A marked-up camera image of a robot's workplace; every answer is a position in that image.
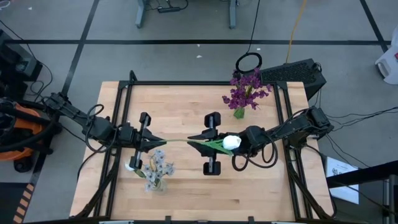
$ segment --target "concrete floor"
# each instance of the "concrete floor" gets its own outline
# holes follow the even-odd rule
[[[147,11],[144,27],[136,29],[137,2],[101,0],[87,39],[167,40],[167,39],[249,39],[256,1],[240,0],[235,30],[228,28],[228,2],[190,0],[186,10],[158,14]],[[0,19],[24,39],[79,40],[94,0],[13,1],[0,11]],[[173,0],[183,6],[185,1]],[[367,0],[385,40],[398,21],[398,2]],[[288,40],[301,1],[261,1],[254,33],[257,40]],[[308,0],[295,33],[297,40],[377,40],[359,0]],[[77,45],[31,45],[36,57],[54,74],[44,95],[60,91],[70,70]],[[234,63],[247,45],[85,45],[78,61],[68,95],[83,111],[96,103],[101,82],[126,80],[134,70],[139,80],[229,80]],[[263,56],[263,68],[284,63],[287,45],[253,45]],[[294,45],[290,61],[313,58],[320,62],[327,84],[323,88],[322,108],[328,115],[371,113],[397,106],[398,87],[384,83],[374,62],[382,55],[378,45]],[[245,61],[253,67],[254,62]],[[39,80],[49,81],[42,70]],[[385,114],[332,133],[343,150],[373,166],[398,159],[396,114]],[[74,133],[79,127],[67,119],[61,122]],[[321,152],[341,159],[327,139]],[[76,187],[76,173],[85,146],[68,133],[56,136],[55,152],[45,160],[25,222],[54,220],[69,216]],[[363,167],[346,156],[350,163]],[[0,182],[27,182],[31,173],[14,172],[12,163],[0,163]],[[365,184],[361,191],[381,201],[381,183]],[[377,207],[365,199],[360,206],[338,201],[342,212],[357,220],[380,223]]]

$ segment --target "wooden tabletop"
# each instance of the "wooden tabletop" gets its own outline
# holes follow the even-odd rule
[[[103,82],[98,103],[103,104],[105,109],[100,116],[112,116],[117,87],[118,82]],[[293,113],[308,108],[303,84],[288,83],[288,87]],[[138,128],[140,113],[148,112],[152,117],[148,129],[164,139],[186,139],[187,136],[200,134],[205,129],[205,115],[214,111],[221,114],[219,132],[240,132],[250,125],[266,129],[279,125],[274,94],[257,100],[260,109],[247,109],[244,119],[237,120],[233,117],[233,111],[221,99],[222,95],[228,95],[230,89],[230,86],[133,86],[127,120]],[[126,91],[122,97],[119,122],[125,94]],[[281,91],[280,97],[286,119]],[[163,195],[145,192],[145,180],[124,168],[124,164],[134,155],[134,149],[124,148],[111,218],[164,220],[165,216],[170,215],[172,220],[246,221],[248,216],[253,216],[257,221],[294,221],[282,142],[275,143],[279,158],[277,164],[270,169],[260,169],[249,164],[246,170],[236,172],[230,157],[218,156],[222,166],[221,175],[205,176],[202,167],[207,158],[200,157],[199,152],[184,142],[170,142],[159,148],[164,149],[166,162],[174,162],[176,168],[173,176],[166,177],[167,192]],[[314,140],[308,140],[308,144],[318,148]],[[266,156],[270,156],[271,150],[268,145]],[[85,158],[91,153],[87,148]],[[95,155],[82,169],[70,215],[80,212],[97,190],[103,156]],[[145,164],[148,157],[147,154],[142,155]],[[254,160],[262,162],[260,156]],[[311,149],[303,149],[302,161],[309,191],[331,215],[333,207],[319,155]],[[242,166],[243,162],[238,159],[238,165]],[[302,195],[298,188],[297,192],[301,216],[305,217]],[[106,207],[107,192],[103,198],[101,214],[104,214]]]

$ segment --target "orange vacuum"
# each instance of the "orange vacuum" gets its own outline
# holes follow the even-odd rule
[[[50,121],[40,117],[35,110],[0,98],[0,161],[14,161],[18,172],[27,172],[33,166],[34,150],[51,154],[52,150],[43,146],[42,138],[37,137]]]

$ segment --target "white paper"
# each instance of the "white paper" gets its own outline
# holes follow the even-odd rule
[[[358,170],[357,167],[353,167],[345,162],[338,161],[336,159],[328,157],[326,161],[326,176],[330,177],[333,175],[344,174],[346,172],[351,172]],[[350,187],[358,190],[358,184],[351,185]],[[330,193],[332,196],[336,198],[340,198],[342,200],[346,200],[348,202],[352,202],[355,204],[359,204],[359,195],[358,192],[352,190],[348,187],[336,187],[330,189]]]

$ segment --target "desk leg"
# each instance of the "desk leg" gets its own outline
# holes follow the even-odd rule
[[[142,23],[144,22],[145,1],[146,0],[137,0],[137,2],[138,2],[138,11],[137,11],[137,18],[136,18],[137,28],[141,28]]]
[[[236,27],[236,0],[229,2],[229,28],[235,29]]]

